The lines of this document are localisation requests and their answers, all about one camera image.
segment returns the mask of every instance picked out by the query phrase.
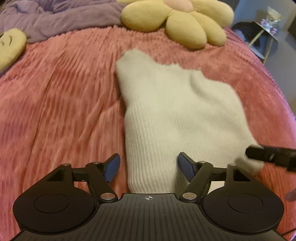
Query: wooden leg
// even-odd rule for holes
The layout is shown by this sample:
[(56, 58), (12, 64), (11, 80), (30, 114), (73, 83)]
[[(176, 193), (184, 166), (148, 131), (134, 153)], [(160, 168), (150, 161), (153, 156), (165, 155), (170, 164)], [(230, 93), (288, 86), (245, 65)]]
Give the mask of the wooden leg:
[(269, 46), (268, 46), (267, 53), (266, 53), (266, 55), (265, 55), (265, 59), (263, 60), (263, 64), (264, 64), (264, 65), (265, 65), (266, 60), (267, 60), (267, 58), (268, 58), (268, 55), (269, 55), (269, 53), (270, 53), (270, 50), (271, 50), (271, 47), (272, 47), (272, 43), (273, 43), (273, 42), (274, 42), (274, 38), (271, 38), (270, 43), (269, 43)]
[(253, 43), (255, 43), (255, 41), (261, 36), (261, 34), (263, 34), (264, 29), (262, 29), (255, 38), (252, 39), (252, 41), (249, 43), (249, 47), (253, 45)]

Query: purple blanket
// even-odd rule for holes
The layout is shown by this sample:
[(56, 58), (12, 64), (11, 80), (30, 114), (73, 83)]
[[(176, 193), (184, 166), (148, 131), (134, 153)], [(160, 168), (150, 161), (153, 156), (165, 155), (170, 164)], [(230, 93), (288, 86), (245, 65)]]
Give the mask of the purple blanket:
[(19, 0), (0, 14), (0, 33), (19, 28), (34, 43), (76, 29), (120, 26), (124, 7), (116, 0)]

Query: ribbed pink bedspread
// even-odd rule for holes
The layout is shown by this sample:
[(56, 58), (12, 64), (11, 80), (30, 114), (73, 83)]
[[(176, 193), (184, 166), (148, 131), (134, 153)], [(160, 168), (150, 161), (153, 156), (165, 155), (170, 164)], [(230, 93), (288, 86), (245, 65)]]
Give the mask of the ribbed pink bedspread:
[[(188, 51), (162, 29), (144, 34), (118, 27), (73, 31), (28, 45), (0, 77), (0, 240), (19, 232), (14, 200), (61, 163), (83, 167), (117, 152), (122, 163), (112, 187), (119, 195), (128, 191), (125, 108), (115, 75), (115, 62), (128, 49), (138, 48), (162, 64), (201, 68), (206, 77), (229, 83), (258, 143), (296, 148), (295, 117), (281, 91), (247, 46), (232, 31), (227, 34), (224, 47), (200, 51)], [(257, 178), (283, 201), (296, 187), (296, 175), (271, 165)], [(296, 225), (296, 203), (284, 201), (284, 206), (279, 233)]]

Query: yellow plush toy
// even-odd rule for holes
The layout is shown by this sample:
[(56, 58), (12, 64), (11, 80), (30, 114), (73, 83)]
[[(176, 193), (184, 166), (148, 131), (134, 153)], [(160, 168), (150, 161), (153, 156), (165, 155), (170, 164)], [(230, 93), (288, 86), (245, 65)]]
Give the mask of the yellow plush toy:
[(232, 8), (217, 0), (117, 0), (128, 4), (121, 21), (140, 32), (157, 30), (165, 21), (167, 35), (190, 49), (201, 49), (206, 43), (223, 46), (234, 18)]

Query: white sweater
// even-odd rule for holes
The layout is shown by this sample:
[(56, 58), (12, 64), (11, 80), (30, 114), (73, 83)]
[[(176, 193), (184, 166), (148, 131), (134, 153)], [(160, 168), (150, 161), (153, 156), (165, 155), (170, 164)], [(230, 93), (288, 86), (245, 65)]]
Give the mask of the white sweater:
[(262, 162), (247, 160), (245, 149), (256, 144), (242, 104), (230, 85), (154, 62), (139, 50), (116, 63), (124, 118), (128, 185), (133, 193), (177, 193), (188, 184), (177, 167), (185, 152), (214, 167), (237, 163), (250, 173)]

